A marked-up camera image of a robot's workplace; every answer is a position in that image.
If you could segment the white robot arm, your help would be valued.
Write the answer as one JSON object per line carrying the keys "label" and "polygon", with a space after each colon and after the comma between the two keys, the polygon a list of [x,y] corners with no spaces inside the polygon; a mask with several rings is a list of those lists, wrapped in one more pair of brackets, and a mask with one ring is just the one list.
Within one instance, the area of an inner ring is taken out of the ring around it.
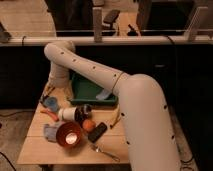
{"label": "white robot arm", "polygon": [[167,102],[155,79],[82,58],[67,41],[47,44],[44,53],[51,61],[50,84],[66,85],[73,70],[118,97],[132,171],[181,171]]}

